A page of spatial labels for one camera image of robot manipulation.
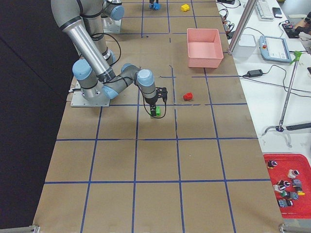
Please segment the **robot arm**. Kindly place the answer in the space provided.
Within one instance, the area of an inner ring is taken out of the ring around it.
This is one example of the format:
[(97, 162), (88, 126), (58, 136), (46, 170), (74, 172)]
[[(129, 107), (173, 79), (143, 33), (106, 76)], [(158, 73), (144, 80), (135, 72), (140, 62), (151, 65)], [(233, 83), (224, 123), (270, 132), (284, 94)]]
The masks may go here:
[(112, 20), (121, 20), (124, 16), (124, 7), (121, 0), (105, 0), (101, 17), (109, 17)]
[(156, 87), (152, 71), (125, 64), (115, 75), (115, 60), (105, 41), (102, 17), (121, 20), (124, 7), (120, 0), (52, 0), (51, 8), (58, 27), (72, 40), (82, 58), (76, 61), (72, 72), (80, 84), (86, 99), (104, 94), (114, 99), (119, 93), (134, 84), (143, 96), (143, 103), (150, 108), (152, 118), (156, 114), (156, 102), (167, 101), (167, 89)]

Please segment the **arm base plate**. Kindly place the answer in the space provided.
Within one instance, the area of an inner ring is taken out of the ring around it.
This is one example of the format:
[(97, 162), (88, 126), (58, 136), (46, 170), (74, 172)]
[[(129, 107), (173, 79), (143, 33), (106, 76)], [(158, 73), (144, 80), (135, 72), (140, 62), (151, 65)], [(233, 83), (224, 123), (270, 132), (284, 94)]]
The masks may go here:
[(89, 75), (84, 80), (77, 80), (73, 92), (71, 107), (108, 107), (110, 99), (104, 94), (103, 84), (96, 76)]
[(112, 34), (121, 33), (122, 19), (112, 20), (109, 17), (102, 17), (102, 23), (103, 23), (103, 30), (105, 33), (112, 33)]

